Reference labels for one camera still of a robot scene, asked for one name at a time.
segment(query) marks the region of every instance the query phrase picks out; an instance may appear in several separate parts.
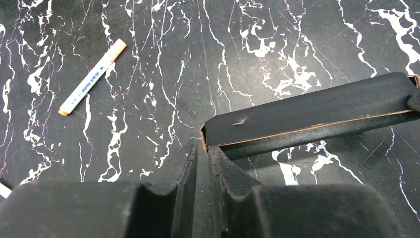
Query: black plastic part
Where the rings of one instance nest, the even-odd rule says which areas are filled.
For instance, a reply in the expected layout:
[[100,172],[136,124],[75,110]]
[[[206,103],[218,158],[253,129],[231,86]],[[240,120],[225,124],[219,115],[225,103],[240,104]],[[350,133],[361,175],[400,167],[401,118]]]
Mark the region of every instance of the black plastic part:
[[264,186],[209,148],[215,238],[398,238],[383,199],[366,186]]
[[0,236],[191,237],[197,145],[141,183],[32,183],[0,208]]
[[[415,89],[405,74],[389,73],[217,115],[202,133],[206,147],[220,146],[230,159],[245,158],[420,119],[407,106]],[[412,99],[418,103],[420,95]]]

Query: white object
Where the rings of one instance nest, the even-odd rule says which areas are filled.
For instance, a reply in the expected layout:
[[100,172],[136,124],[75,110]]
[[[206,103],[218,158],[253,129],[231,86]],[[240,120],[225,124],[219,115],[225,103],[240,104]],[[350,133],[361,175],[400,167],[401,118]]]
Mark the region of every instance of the white object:
[[82,80],[79,86],[76,87],[67,100],[61,105],[58,113],[63,116],[71,113],[83,97],[86,96],[93,85],[99,80],[102,74],[109,68],[109,66],[111,66],[111,64],[114,63],[115,59],[126,46],[127,45],[121,39],[116,40],[102,59],[99,60],[95,67],[93,67],[88,75]]
[[12,190],[10,190],[10,188],[4,186],[2,183],[0,183],[0,195],[4,198],[9,197],[10,193],[12,192]]

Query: black cardboard strip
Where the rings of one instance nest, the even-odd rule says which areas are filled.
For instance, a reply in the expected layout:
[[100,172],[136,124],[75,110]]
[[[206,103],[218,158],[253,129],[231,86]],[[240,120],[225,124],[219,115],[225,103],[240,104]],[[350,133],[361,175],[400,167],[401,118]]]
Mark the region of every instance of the black cardboard strip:
[[420,113],[415,111],[403,111],[397,114],[325,124],[323,126],[291,131],[257,140],[233,143],[221,146],[220,148],[229,159],[235,160],[417,119],[420,119]]
[[389,73],[218,115],[201,133],[230,159],[420,119],[407,100],[415,81]]

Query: table surface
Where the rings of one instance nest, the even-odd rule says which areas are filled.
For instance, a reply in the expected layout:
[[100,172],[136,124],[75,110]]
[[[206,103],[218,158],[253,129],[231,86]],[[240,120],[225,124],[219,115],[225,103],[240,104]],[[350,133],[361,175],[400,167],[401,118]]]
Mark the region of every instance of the table surface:
[[[190,138],[199,140],[200,126],[214,115],[392,71],[420,72],[418,20],[416,0],[2,0],[1,180],[10,187],[140,181]],[[59,115],[118,38],[127,48],[115,67],[70,116]],[[373,186],[403,234],[414,237],[418,125],[236,163],[266,184]],[[361,168],[381,141],[384,156]],[[194,237],[212,236],[208,176],[201,150]]]

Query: acrylic marker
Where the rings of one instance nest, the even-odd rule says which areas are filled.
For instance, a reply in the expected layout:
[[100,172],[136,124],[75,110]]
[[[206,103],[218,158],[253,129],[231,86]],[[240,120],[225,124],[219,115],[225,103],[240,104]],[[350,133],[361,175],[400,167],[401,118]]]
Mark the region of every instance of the acrylic marker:
[[101,60],[93,67],[88,75],[82,80],[77,88],[70,94],[67,100],[61,105],[60,113],[63,116],[68,115],[73,109],[79,104],[79,102],[85,97],[93,85],[99,80],[103,73],[114,63],[115,59],[125,49],[127,45],[118,39],[111,46],[111,48],[105,53]]

